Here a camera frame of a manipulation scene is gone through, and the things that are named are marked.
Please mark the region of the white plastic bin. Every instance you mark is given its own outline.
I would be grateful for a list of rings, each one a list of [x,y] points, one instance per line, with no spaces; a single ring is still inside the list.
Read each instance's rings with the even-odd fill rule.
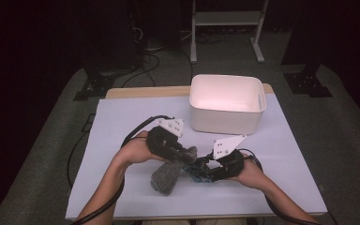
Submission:
[[[262,82],[235,75],[196,75],[189,104],[193,129],[222,134],[254,133],[266,109]]]

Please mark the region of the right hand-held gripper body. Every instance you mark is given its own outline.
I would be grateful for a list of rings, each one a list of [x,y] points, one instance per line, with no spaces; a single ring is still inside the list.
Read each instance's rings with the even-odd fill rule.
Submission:
[[[212,173],[214,181],[237,176],[244,168],[244,157],[237,150],[246,135],[238,135],[214,140],[212,159],[220,164]]]

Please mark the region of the blue patterned sock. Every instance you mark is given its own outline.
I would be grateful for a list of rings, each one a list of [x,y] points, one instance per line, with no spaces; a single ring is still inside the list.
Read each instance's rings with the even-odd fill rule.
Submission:
[[[186,165],[182,168],[184,172],[186,172],[195,183],[202,183],[200,180],[199,174],[203,171],[210,171],[209,168],[199,167],[195,165]]]

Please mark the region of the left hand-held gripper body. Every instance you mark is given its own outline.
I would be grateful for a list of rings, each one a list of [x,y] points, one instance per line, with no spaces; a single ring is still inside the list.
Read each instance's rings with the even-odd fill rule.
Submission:
[[[157,126],[147,133],[147,146],[156,156],[169,161],[188,161],[184,153],[184,147],[178,142],[184,134],[184,120],[170,117],[150,117],[145,121],[146,125],[156,121]]]

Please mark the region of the white metal stand frame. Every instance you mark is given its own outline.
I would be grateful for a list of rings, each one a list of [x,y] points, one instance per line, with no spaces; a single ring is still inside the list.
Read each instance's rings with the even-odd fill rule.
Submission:
[[[241,26],[255,25],[255,35],[250,39],[251,46],[259,63],[264,63],[265,59],[259,46],[263,23],[266,15],[269,0],[262,1],[260,11],[223,11],[223,12],[198,12],[196,10],[196,0],[192,0],[191,14],[191,40],[189,61],[192,64],[197,62],[197,43],[196,28],[198,26]]]

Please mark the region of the black stand base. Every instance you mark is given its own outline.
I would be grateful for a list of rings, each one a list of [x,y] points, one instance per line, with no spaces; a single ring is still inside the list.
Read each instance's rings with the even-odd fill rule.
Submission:
[[[83,101],[89,98],[105,97],[113,87],[114,78],[103,76],[94,70],[86,70],[86,81],[80,91],[75,94],[74,101]]]
[[[320,64],[309,63],[300,72],[284,73],[284,77],[294,94],[305,94],[311,98],[331,98],[329,89],[316,76]]]

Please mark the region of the person's left hand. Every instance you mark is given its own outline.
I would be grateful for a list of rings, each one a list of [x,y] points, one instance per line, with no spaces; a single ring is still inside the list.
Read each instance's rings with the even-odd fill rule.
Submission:
[[[119,149],[112,159],[114,165],[128,167],[134,163],[144,163],[147,160],[163,161],[162,157],[154,155],[147,146],[147,131],[141,131],[127,144]]]

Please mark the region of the person's right hand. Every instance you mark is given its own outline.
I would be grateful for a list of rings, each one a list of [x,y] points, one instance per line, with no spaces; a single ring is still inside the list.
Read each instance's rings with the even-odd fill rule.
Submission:
[[[248,188],[255,188],[258,190],[265,190],[272,185],[272,181],[268,178],[258,165],[244,154],[246,159],[243,161],[244,169],[231,180],[240,183]]]

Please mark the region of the grey sock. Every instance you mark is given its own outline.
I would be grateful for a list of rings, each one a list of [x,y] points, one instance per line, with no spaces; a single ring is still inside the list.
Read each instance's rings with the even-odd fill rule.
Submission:
[[[163,163],[151,175],[150,185],[152,189],[162,195],[170,195],[181,170],[185,166],[186,163],[179,159]]]

